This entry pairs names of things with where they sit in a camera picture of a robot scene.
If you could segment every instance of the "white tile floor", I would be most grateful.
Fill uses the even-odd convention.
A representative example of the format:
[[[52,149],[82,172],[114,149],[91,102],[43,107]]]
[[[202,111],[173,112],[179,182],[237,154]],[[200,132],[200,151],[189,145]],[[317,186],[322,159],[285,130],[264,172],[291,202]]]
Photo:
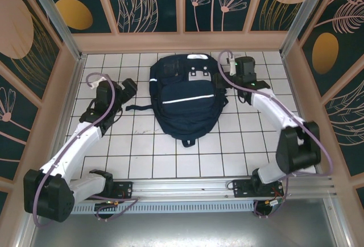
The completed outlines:
[[[218,52],[206,52],[217,58]],[[126,105],[150,104],[149,67],[174,53],[127,53],[88,55],[67,136],[72,135],[80,115],[95,91],[85,84],[87,74],[103,72],[119,83],[132,78],[138,84],[136,99]],[[234,52],[252,56],[258,79],[265,80],[288,108],[297,111],[278,52]],[[248,104],[240,103],[232,89],[228,105],[211,133],[190,148],[182,146],[161,130],[152,110],[124,112],[106,135],[90,149],[77,168],[74,179],[90,170],[106,170],[115,179],[195,178],[244,176],[272,160],[278,134],[266,117]]]

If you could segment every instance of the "backpack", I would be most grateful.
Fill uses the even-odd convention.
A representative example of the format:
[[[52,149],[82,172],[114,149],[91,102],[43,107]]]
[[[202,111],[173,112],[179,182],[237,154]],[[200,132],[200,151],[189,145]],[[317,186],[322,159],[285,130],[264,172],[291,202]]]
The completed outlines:
[[[209,55],[172,55],[150,68],[150,106],[162,130],[191,147],[209,133],[228,103],[225,88],[216,88],[213,76],[220,73]]]

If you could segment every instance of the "backpack strap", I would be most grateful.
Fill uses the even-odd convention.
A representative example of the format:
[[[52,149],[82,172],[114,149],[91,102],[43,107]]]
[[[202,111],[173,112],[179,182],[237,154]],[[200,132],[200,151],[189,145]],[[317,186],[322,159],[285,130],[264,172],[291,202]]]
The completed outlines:
[[[191,147],[191,146],[194,146],[195,144],[196,144],[196,140],[188,140],[188,141],[183,140],[182,141],[182,145],[184,147]]]
[[[147,109],[151,109],[151,108],[152,108],[152,105],[147,105],[147,106],[130,105],[130,106],[127,106],[125,108],[125,110],[126,111],[131,110],[131,109],[134,109],[134,110],[147,110]]]

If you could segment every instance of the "backpack handle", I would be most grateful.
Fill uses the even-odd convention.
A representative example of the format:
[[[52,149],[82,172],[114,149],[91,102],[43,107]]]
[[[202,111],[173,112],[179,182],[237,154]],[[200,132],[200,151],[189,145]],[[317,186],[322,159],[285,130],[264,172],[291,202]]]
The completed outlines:
[[[184,147],[191,147],[194,146],[196,144],[196,140],[183,140],[182,141],[182,145]]]

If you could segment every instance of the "navy blue backpack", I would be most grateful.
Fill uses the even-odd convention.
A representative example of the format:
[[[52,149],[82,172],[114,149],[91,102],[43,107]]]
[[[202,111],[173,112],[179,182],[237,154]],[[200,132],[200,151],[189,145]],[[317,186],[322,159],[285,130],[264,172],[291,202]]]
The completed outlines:
[[[184,147],[209,133],[228,103],[226,89],[217,89],[213,76],[218,64],[209,55],[172,55],[161,58],[150,69],[150,106],[128,106],[126,110],[153,108],[162,130],[182,140]]]

